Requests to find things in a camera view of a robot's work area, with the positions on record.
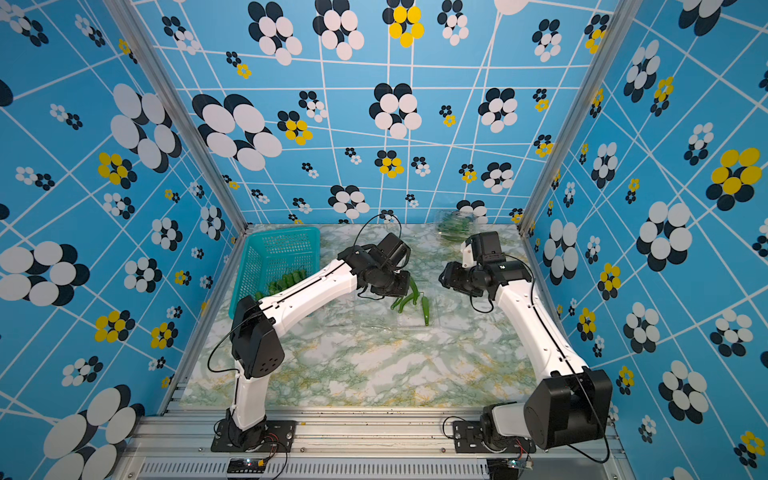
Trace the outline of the clear clamshell with peppers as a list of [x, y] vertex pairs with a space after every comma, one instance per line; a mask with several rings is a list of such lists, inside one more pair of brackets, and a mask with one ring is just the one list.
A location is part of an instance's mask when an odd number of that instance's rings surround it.
[[441, 212], [436, 219], [436, 231], [439, 239], [446, 244], [458, 244], [478, 231], [475, 217], [460, 211]]
[[401, 328], [419, 329], [438, 326], [434, 302], [421, 289], [413, 277], [409, 279], [408, 289], [403, 297], [396, 298], [389, 307], [396, 316], [396, 323]]

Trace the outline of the clear clamshell with peppers back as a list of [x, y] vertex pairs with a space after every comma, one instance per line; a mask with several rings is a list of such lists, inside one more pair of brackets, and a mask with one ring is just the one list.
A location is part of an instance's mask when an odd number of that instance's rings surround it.
[[475, 217], [460, 211], [441, 212], [436, 219], [436, 231], [439, 239], [446, 244], [458, 244], [478, 231]]

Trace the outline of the green peppers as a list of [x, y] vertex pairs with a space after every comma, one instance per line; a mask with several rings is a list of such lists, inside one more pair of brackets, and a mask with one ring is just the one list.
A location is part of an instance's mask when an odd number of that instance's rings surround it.
[[307, 272], [304, 269], [294, 270], [286, 273], [276, 280], [267, 283], [266, 292], [257, 291], [253, 294], [256, 300], [261, 300], [267, 296], [276, 295], [284, 290], [296, 285], [307, 278]]

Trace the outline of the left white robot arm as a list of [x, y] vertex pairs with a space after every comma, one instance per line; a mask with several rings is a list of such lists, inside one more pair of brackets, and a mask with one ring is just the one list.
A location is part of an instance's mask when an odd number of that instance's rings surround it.
[[377, 244], [346, 248], [283, 292], [238, 301], [230, 332], [234, 399], [220, 423], [226, 446], [248, 451], [268, 441], [266, 395], [272, 373], [285, 359], [282, 337], [311, 313], [357, 290], [380, 298], [404, 297], [410, 287], [405, 269], [410, 253], [402, 239], [389, 233]]

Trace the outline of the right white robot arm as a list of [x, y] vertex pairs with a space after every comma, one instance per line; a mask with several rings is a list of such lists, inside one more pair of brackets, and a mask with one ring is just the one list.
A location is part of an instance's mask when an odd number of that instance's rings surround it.
[[483, 442], [501, 453], [529, 441], [544, 450], [604, 439], [612, 383], [591, 369], [548, 315], [535, 277], [522, 260], [503, 252], [495, 232], [468, 237], [462, 259], [450, 262], [440, 284], [470, 299], [486, 297], [515, 328], [531, 362], [537, 386], [524, 402], [487, 406], [481, 415]]

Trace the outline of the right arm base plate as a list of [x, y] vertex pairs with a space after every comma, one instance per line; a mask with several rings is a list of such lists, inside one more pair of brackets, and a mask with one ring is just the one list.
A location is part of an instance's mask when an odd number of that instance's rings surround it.
[[457, 453], [525, 456], [537, 450], [535, 443], [525, 437], [488, 437], [479, 421], [453, 421], [452, 435]]

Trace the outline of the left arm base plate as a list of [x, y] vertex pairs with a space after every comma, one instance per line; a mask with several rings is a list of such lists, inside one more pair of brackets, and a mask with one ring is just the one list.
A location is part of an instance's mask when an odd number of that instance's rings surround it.
[[210, 450], [217, 453], [290, 452], [297, 423], [285, 420], [266, 420], [241, 432], [233, 420], [221, 419], [214, 425]]

